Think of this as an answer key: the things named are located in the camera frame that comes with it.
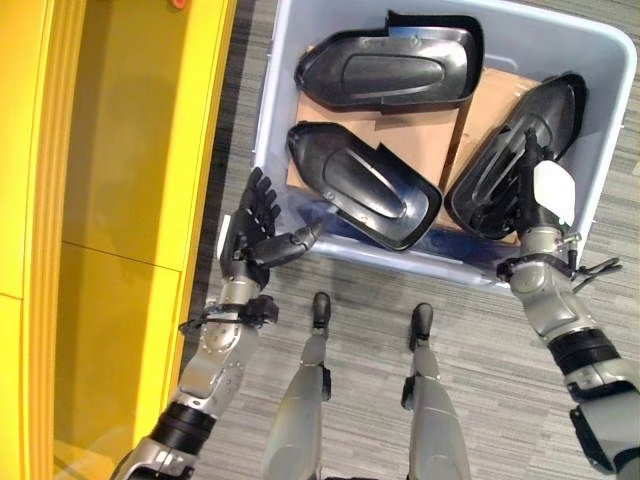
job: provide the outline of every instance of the gray carpet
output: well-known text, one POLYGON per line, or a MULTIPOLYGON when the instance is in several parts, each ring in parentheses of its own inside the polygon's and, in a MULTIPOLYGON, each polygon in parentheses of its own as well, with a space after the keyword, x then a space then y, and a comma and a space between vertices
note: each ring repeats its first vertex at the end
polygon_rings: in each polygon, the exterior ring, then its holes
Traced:
MULTIPOLYGON (((638 45, 634 0, 539 0, 526 3, 583 15, 627 32, 638 45)), ((225 78, 192 315, 207 289, 220 288, 211 266, 219 212, 231 212, 249 172, 256 105, 272 31, 275 0, 239 0, 225 78)), ((584 263, 619 256, 624 270, 582 296, 619 352, 638 360, 640 98, 637 76, 584 263)), ((409 412, 400 407, 408 372, 409 315, 428 301, 436 311, 432 345, 442 382, 461 417, 474 479, 602 478, 587 463, 568 410, 562 376, 515 299, 429 278, 309 256, 278 268, 266 293, 280 323, 264 328, 244 384, 202 454, 197 479, 258 479, 267 433, 297 369, 309 331, 309 302, 333 300, 327 366, 333 398, 324 409, 324 475, 404 479, 409 412)), ((189 342, 185 355, 193 351, 189 342)))

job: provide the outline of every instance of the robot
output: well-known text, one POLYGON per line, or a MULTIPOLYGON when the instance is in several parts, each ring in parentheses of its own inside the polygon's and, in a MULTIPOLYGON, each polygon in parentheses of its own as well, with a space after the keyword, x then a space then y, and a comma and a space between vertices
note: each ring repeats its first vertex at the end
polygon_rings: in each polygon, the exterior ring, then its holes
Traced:
MULTIPOLYGON (((527 142, 533 144, 535 137, 529 135, 527 142)), ((536 154, 533 147, 529 155, 536 154)), ((577 268, 579 238, 567 233, 553 206, 541 205, 544 195, 534 192, 533 166, 538 160, 525 161, 520 171, 520 254, 502 263, 498 276, 522 302, 533 330, 564 375, 577 403, 570 418, 588 461, 619 480, 639 479, 638 367, 620 357, 576 295, 581 285, 572 283, 578 274, 588 282, 615 266, 577 268)), ((188 479, 204 442, 240 388, 244 368, 258 346, 258 329, 277 321, 274 300, 260 294, 269 270, 309 251, 321 224, 275 235, 280 209, 270 186, 268 177, 255 168, 220 255, 220 301, 188 325, 200 330, 198 350, 155 428, 122 459, 112 480, 188 479)), ((269 435, 262 464, 265 480, 321 478, 321 410, 331 397, 331 373, 325 367, 330 307, 329 297, 317 293, 311 335, 269 435)), ((430 305, 415 308, 409 342, 413 362, 402 394, 403 407, 413 410, 407 479, 468 480, 462 430, 429 347, 432 321, 430 305)))

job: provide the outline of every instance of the light blue plastic bin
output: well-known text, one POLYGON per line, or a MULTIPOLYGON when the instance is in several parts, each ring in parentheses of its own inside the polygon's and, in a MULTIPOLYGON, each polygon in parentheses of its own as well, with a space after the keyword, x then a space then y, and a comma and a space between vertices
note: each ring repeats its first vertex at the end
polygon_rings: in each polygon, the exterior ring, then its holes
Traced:
MULTIPOLYGON (((293 72, 300 55, 339 30, 382 27, 390 7, 398 13, 476 17, 484 30, 487 67, 537 80, 568 70, 584 77, 589 98, 582 132, 562 163, 576 180, 573 230, 586 239, 622 126, 636 70, 635 47, 629 37, 609 25, 499 0, 280 1, 254 149, 254 165, 271 177, 280 198, 283 212, 278 230, 299 228, 310 210, 325 208, 285 186, 285 139, 296 118, 298 91, 293 72)), ((501 289, 491 261, 475 259, 510 253, 497 242, 467 236, 451 239, 435 229, 403 253, 335 234, 323 236, 313 251, 374 267, 501 289)))

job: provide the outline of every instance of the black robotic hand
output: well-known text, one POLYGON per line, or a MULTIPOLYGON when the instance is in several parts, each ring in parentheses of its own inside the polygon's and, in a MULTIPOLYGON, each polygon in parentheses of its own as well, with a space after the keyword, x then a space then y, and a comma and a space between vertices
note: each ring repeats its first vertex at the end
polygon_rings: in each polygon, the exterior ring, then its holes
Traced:
POLYGON ((225 236, 220 255, 224 278, 248 277, 263 289, 271 267, 295 260, 316 242, 321 222, 275 236, 275 220, 280 214, 275 202, 271 180, 260 168, 254 168, 225 236))

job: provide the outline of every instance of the robotic arm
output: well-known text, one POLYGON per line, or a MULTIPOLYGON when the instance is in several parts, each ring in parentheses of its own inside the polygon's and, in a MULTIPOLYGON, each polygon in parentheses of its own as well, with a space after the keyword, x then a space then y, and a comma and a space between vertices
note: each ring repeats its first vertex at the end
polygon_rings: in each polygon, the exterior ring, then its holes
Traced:
POLYGON ((638 479, 638 366, 620 358, 576 296, 580 286, 572 285, 580 272, 591 275, 590 281, 594 273, 607 273, 619 266, 614 260, 595 271, 576 268, 579 238, 567 235, 567 228, 554 213, 559 210, 535 191, 533 177, 541 152, 532 132, 528 132, 527 142, 525 155, 529 158, 519 172, 520 257, 501 264, 498 275, 510 283, 529 323, 564 375, 565 385, 578 404, 570 412, 571 421, 589 462, 605 474, 615 473, 618 479, 638 479))
POLYGON ((245 366, 258 346, 257 329, 277 321, 277 305, 260 295, 269 269, 306 253, 321 224, 275 236, 280 208, 270 186, 259 168, 251 172, 220 255, 220 302, 181 326, 199 329, 198 350, 153 431, 122 459, 112 480, 190 478, 204 442, 240 388, 245 366))

